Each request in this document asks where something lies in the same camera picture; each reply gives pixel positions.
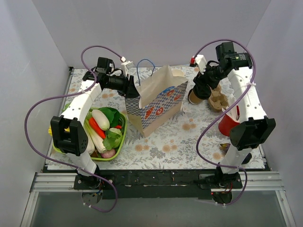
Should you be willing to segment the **blue checkered paper bag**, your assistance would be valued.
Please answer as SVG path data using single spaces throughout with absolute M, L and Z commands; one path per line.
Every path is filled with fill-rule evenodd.
M 137 97 L 125 98 L 129 122 L 148 137 L 181 109 L 187 84 L 184 73 L 174 76 L 169 65 L 161 67 L 141 82 Z

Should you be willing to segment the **brown paper coffee cup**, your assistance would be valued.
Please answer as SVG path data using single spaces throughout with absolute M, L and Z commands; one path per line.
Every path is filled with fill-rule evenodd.
M 193 89 L 191 89 L 188 93 L 188 101 L 189 103 L 193 104 L 193 105 L 198 105 L 201 102 L 203 102 L 203 99 L 200 99 L 199 97 L 197 97 L 193 91 Z

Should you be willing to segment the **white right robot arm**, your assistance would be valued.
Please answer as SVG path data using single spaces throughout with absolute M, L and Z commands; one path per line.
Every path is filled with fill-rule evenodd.
M 235 108 L 240 112 L 240 123 L 231 129 L 230 147 L 223 160 L 216 164 L 214 173 L 199 176 L 200 186 L 206 189 L 212 186 L 225 188 L 240 181 L 242 162 L 266 141 L 276 126 L 275 119 L 268 118 L 259 101 L 254 84 L 256 64 L 251 53 L 247 49 L 237 53 L 234 49 L 236 41 L 220 39 L 219 42 L 215 48 L 215 66 L 211 66 L 211 61 L 206 61 L 200 51 L 191 58 L 190 66 L 197 66 L 199 72 L 193 79 L 195 85 L 188 94 L 188 101 L 194 105 L 201 103 L 210 97 L 222 79 L 227 78 L 236 101 L 220 117 Z

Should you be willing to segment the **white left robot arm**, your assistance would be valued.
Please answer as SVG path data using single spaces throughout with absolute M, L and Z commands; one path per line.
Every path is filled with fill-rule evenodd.
M 118 91 L 124 97 L 138 97 L 133 76 L 128 70 L 133 67 L 131 61 L 121 57 L 121 71 L 114 75 L 114 63 L 111 59 L 100 57 L 96 67 L 88 69 L 82 79 L 79 93 L 71 104 L 60 115 L 51 119 L 53 145 L 66 154 L 76 165 L 78 173 L 85 176 L 84 183 L 90 189 L 100 186 L 101 178 L 97 165 L 92 161 L 89 152 L 89 138 L 84 129 L 85 118 L 95 99 L 102 90 L 109 88 Z

